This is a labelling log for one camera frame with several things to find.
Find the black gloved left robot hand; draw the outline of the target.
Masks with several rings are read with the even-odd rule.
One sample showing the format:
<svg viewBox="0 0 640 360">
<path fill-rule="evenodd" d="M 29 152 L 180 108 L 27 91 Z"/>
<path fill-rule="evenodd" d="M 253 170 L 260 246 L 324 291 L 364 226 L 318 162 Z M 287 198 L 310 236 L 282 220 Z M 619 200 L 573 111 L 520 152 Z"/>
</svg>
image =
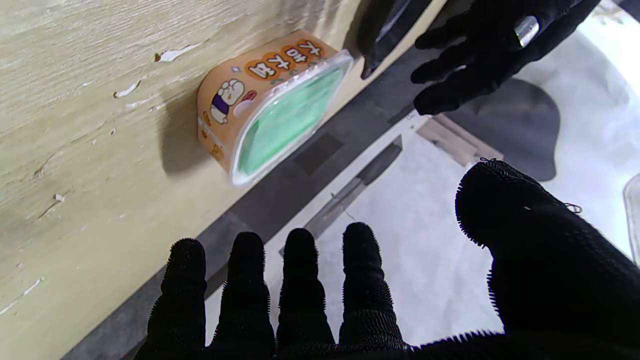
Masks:
<svg viewBox="0 0 640 360">
<path fill-rule="evenodd" d="M 459 109 L 496 91 L 527 64 L 541 60 L 598 6 L 597 0 L 474 0 L 464 12 L 414 42 L 438 49 L 411 74 L 425 84 L 413 104 L 425 116 Z"/>
</svg>

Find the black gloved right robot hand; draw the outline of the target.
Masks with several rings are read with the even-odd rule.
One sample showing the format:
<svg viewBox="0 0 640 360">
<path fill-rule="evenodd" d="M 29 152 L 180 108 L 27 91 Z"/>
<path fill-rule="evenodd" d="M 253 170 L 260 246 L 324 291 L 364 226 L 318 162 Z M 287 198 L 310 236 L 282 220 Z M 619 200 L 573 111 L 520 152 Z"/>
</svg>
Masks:
<svg viewBox="0 0 640 360">
<path fill-rule="evenodd" d="M 397 324 L 374 232 L 343 233 L 343 322 L 335 342 L 304 228 L 285 242 L 278 328 L 269 319 L 265 248 L 238 233 L 219 321 L 205 345 L 206 254 L 201 242 L 170 250 L 137 360 L 637 360 L 639 267 L 601 233 L 507 162 L 481 159 L 455 194 L 458 224 L 488 248 L 489 298 L 503 332 L 460 333 L 411 346 Z"/>
</svg>

